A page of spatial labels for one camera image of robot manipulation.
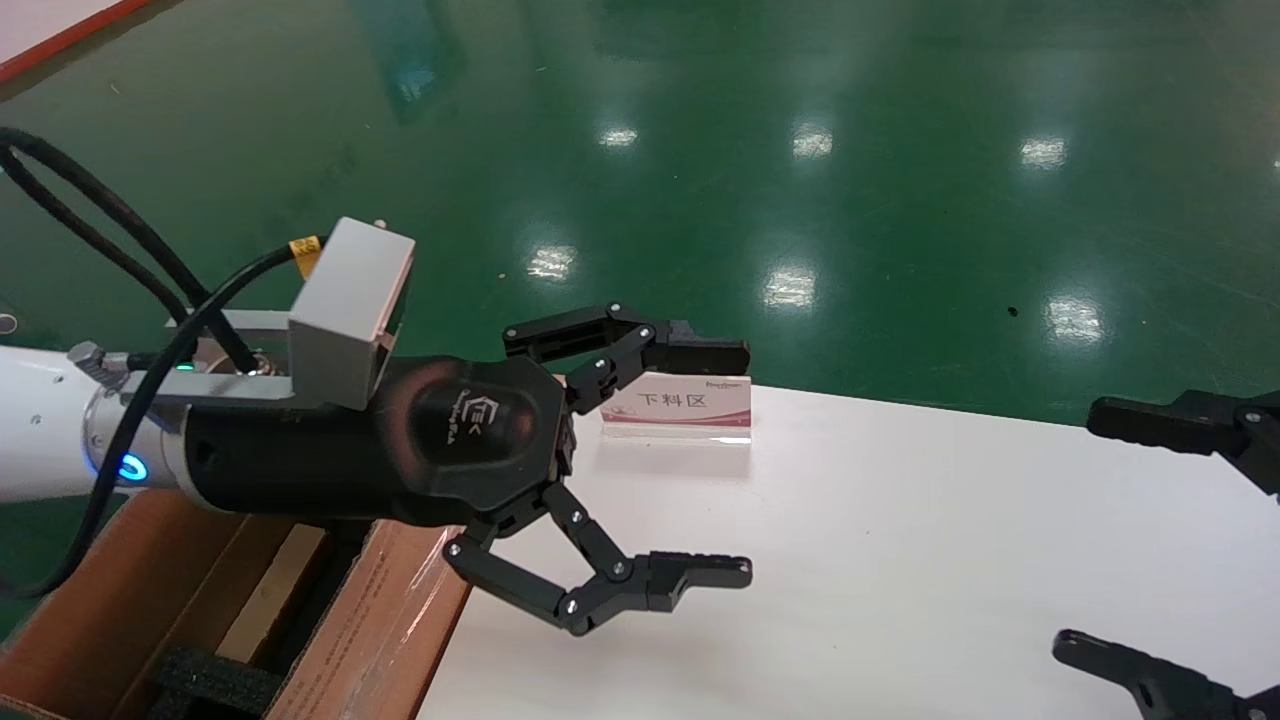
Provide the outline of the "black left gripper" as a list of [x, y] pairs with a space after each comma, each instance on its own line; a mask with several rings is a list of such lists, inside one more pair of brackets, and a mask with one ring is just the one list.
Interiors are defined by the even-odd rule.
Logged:
[[[509, 325], [503, 343], [499, 363], [396, 357], [362, 410], [196, 407], [184, 428], [192, 491], [228, 512], [468, 524], [445, 547], [452, 569], [575, 637], [622, 612], [673, 612], [691, 588], [753, 583], [746, 557], [626, 556], [556, 483], [576, 448], [568, 410], [586, 415], [648, 372], [746, 375], [746, 341], [607, 304]], [[585, 355], [564, 389], [540, 366]], [[566, 589], [490, 551], [499, 529], [541, 512], [591, 566], [584, 584]]]

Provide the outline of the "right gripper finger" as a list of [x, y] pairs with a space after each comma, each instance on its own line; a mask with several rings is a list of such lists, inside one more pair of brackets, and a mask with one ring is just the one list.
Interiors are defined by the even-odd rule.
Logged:
[[1277, 719], [1279, 687], [1242, 697], [1194, 669], [1073, 629], [1053, 638], [1061, 664], [1121, 687], [1143, 719]]
[[1267, 496], [1279, 495], [1279, 392], [1233, 397], [1185, 391], [1166, 405], [1097, 398], [1087, 429], [1097, 437], [1219, 455]]

